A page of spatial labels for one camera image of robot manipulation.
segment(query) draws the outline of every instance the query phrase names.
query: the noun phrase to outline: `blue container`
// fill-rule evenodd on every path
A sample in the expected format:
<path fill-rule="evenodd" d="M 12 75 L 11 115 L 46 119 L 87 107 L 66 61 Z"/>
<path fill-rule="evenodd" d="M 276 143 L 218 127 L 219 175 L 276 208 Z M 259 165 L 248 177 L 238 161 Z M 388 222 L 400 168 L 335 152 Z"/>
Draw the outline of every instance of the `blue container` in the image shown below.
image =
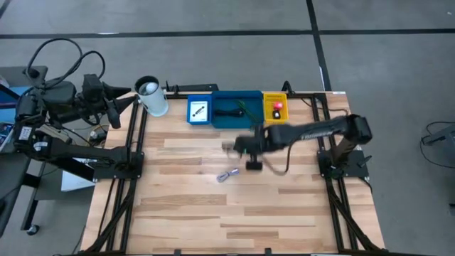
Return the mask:
<path fill-rule="evenodd" d="M 246 108 L 259 120 L 256 124 L 264 123 L 261 91 L 215 91 L 212 92 L 212 117 L 210 122 L 217 129 L 249 129 L 255 125 L 245 113 L 243 117 L 215 116 L 215 110 L 235 110 L 239 106 L 236 100 L 242 100 Z"/>
<path fill-rule="evenodd" d="M 207 121 L 204 122 L 190 122 L 190 106 L 192 102 L 202 102 L 206 101 L 208 110 L 207 111 Z M 188 96 L 188 106 L 186 107 L 186 121 L 192 125 L 198 124 L 210 124 L 210 118 L 212 115 L 212 95 L 189 95 Z"/>

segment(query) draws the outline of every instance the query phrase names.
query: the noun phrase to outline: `concrete floor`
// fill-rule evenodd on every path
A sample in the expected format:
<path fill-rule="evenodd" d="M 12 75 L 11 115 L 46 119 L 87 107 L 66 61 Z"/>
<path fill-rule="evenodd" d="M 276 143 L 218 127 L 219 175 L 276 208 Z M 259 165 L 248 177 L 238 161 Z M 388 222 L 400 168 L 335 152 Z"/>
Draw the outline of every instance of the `concrete floor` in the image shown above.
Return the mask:
<path fill-rule="evenodd" d="M 320 29 L 455 28 L 453 1 L 314 0 Z M 13 0 L 0 34 L 310 29 L 305 1 Z M 322 36 L 332 89 L 348 93 L 353 112 L 365 115 L 375 138 L 364 146 L 385 244 L 395 252 L 452 255 L 455 251 L 455 171 L 427 163 L 419 152 L 424 127 L 454 121 L 455 35 Z M 319 91 L 322 82 L 312 36 L 77 39 L 107 61 L 105 82 L 132 86 L 142 75 L 171 84 L 216 82 L 222 90 Z M 0 65 L 25 65 L 43 40 L 0 40 Z M 49 77 L 76 58 L 68 44 L 45 48 L 36 64 Z M 88 58 L 71 80 L 98 73 Z M 455 166 L 440 147 L 424 149 Z M 30 191 L 22 188 L 0 239 L 2 255 L 67 254 L 90 207 L 90 191 L 66 201 L 40 202 L 29 237 L 19 231 Z"/>

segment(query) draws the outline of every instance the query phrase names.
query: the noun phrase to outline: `wooden table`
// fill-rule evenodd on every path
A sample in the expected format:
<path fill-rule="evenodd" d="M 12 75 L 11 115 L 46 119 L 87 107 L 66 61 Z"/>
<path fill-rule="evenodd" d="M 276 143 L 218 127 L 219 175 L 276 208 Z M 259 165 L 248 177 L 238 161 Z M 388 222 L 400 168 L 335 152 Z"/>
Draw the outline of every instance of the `wooden table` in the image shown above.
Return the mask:
<path fill-rule="evenodd" d="M 331 109 L 349 108 L 344 93 L 328 92 L 327 98 Z M 169 104 L 165 116 L 147 120 L 146 159 L 136 188 L 128 253 L 173 253 L 174 249 L 203 254 L 258 253 L 266 247 L 274 253 L 337 252 L 315 139 L 293 146 L 286 176 L 275 176 L 265 165 L 260 173 L 249 172 L 244 159 L 229 159 L 221 149 L 222 142 L 248 131 L 192 126 L 186 122 L 186 100 L 169 100 Z M 291 124 L 313 121 L 311 108 L 301 100 L 288 104 Z M 132 106 L 122 113 L 122 128 L 110 129 L 106 147 L 124 145 L 131 110 Z M 341 114 L 331 112 L 332 117 Z M 139 122 L 137 118 L 134 138 Z M 284 170 L 286 153 L 266 157 L 275 169 Z M 235 167 L 240 168 L 239 176 L 217 182 L 218 174 Z M 383 247 L 370 189 L 358 178 L 345 181 L 354 219 Z M 110 183 L 101 181 L 95 187 L 81 250 L 97 237 Z M 349 247 L 346 225 L 340 219 L 345 247 Z M 122 221 L 114 249 L 119 248 L 121 229 Z"/>

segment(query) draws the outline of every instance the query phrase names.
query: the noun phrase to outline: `yellow box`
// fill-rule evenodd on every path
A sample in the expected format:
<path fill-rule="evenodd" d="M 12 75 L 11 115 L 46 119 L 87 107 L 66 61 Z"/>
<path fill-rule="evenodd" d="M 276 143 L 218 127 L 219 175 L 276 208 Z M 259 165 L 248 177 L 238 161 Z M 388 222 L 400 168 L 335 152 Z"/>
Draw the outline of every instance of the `yellow box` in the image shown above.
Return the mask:
<path fill-rule="evenodd" d="M 279 111 L 280 119 L 273 119 L 273 105 L 275 102 L 281 102 L 283 108 Z M 283 124 L 289 119 L 287 111 L 287 96 L 286 93 L 280 92 L 265 92 L 264 93 L 264 119 L 266 124 Z"/>

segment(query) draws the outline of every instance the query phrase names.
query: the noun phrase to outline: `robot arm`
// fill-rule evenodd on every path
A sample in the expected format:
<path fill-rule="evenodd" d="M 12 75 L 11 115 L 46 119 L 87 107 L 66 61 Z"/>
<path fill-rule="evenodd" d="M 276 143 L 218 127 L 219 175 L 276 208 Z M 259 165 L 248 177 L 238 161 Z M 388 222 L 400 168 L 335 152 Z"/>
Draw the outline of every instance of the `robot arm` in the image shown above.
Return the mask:
<path fill-rule="evenodd" d="M 291 126 L 275 124 L 268 127 L 255 127 L 254 136 L 238 136 L 232 147 L 239 154 L 249 154 L 252 163 L 247 169 L 261 169 L 257 165 L 257 156 L 267 152 L 282 150 L 299 140 L 316 139 L 331 135 L 343 135 L 343 141 L 331 149 L 333 162 L 341 161 L 359 144 L 366 144 L 372 139 L 368 123 L 364 117 L 351 114 L 336 117 L 328 121 Z"/>
<path fill-rule="evenodd" d="M 132 102 L 138 105 L 136 95 L 117 99 L 130 90 L 109 86 L 93 74 L 84 76 L 82 92 L 79 93 L 76 93 L 71 82 L 66 81 L 48 88 L 32 87 L 27 94 L 21 96 L 16 108 L 14 146 L 32 159 L 52 163 L 90 181 L 93 168 L 79 163 L 73 157 L 96 159 L 97 162 L 91 166 L 97 169 L 111 169 L 113 175 L 115 171 L 129 172 L 132 176 L 131 170 L 135 170 L 143 156 L 131 153 L 129 146 L 97 149 L 72 145 L 70 140 L 64 141 L 43 129 L 62 129 L 63 124 L 78 119 L 97 125 L 100 123 L 99 114 L 106 114 L 112 127 L 120 128 L 120 113 Z M 97 121 L 91 122 L 91 116 Z"/>

